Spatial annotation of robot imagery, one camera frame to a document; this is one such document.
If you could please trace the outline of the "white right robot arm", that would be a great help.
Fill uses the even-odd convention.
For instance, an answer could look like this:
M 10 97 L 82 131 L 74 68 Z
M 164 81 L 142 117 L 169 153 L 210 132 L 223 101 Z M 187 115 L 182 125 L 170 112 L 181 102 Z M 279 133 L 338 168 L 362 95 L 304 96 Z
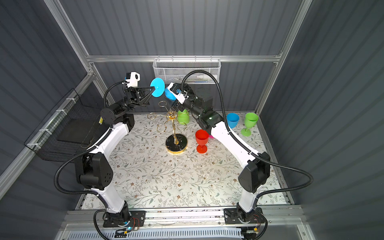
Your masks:
M 209 92 L 202 90 L 194 93 L 190 87 L 185 87 L 185 91 L 181 90 L 180 84 L 172 83 L 167 87 L 176 98 L 172 107 L 180 111 L 186 109 L 193 114 L 201 129 L 222 143 L 243 168 L 238 176 L 243 191 L 237 203 L 237 217 L 240 222 L 249 223 L 255 216 L 261 216 L 257 213 L 257 195 L 270 177 L 270 166 L 264 163 L 270 161 L 270 156 L 251 148 L 226 125 L 226 118 L 213 110 L 213 98 Z

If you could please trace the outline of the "blue wine glass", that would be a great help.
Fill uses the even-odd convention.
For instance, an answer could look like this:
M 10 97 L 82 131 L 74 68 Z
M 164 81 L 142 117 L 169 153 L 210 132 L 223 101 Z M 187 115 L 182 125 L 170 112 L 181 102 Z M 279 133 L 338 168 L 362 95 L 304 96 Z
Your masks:
M 238 125 L 239 120 L 240 120 L 240 116 L 238 114 L 229 113 L 227 115 L 227 122 L 231 129 L 234 129 Z
M 162 95 L 165 95 L 165 97 L 171 101 L 176 100 L 176 97 L 166 88 L 165 83 L 161 78 L 153 79 L 150 86 L 155 88 L 152 93 L 153 97 L 159 98 Z

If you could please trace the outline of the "green wine glass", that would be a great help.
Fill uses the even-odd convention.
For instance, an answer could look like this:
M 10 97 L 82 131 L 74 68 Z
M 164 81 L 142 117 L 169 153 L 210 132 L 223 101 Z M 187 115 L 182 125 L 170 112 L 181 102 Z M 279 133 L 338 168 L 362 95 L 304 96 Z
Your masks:
M 178 122 L 181 125 L 187 125 L 190 122 L 190 115 L 187 109 L 184 109 L 183 111 L 178 111 Z
M 256 124 L 257 121 L 259 120 L 259 116 L 255 113 L 247 113 L 245 116 L 245 128 L 241 130 L 241 134 L 245 137 L 249 137 L 252 132 L 251 128 L 253 128 Z

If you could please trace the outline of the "red wine glass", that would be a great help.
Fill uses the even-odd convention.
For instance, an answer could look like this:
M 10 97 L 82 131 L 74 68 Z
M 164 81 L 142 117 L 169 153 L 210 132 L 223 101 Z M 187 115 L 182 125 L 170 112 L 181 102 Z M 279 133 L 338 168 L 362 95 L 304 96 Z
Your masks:
M 200 154 L 204 154 L 207 152 L 208 147 L 207 143 L 209 140 L 209 134 L 205 130 L 198 130 L 195 134 L 196 141 L 197 141 L 197 152 Z

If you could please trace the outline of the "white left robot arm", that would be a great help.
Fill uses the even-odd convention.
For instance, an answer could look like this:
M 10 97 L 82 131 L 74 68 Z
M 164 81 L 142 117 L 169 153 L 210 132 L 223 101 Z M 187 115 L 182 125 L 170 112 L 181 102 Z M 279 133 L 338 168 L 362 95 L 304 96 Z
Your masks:
M 101 118 L 108 125 L 107 131 L 88 153 L 75 160 L 77 181 L 102 201 L 107 226 L 132 228 L 136 223 L 127 202 L 112 184 L 114 172 L 108 159 L 117 144 L 133 129 L 135 119 L 131 111 L 148 106 L 155 90 L 155 87 L 124 87 L 126 95 L 123 99 L 113 104 L 105 103 Z

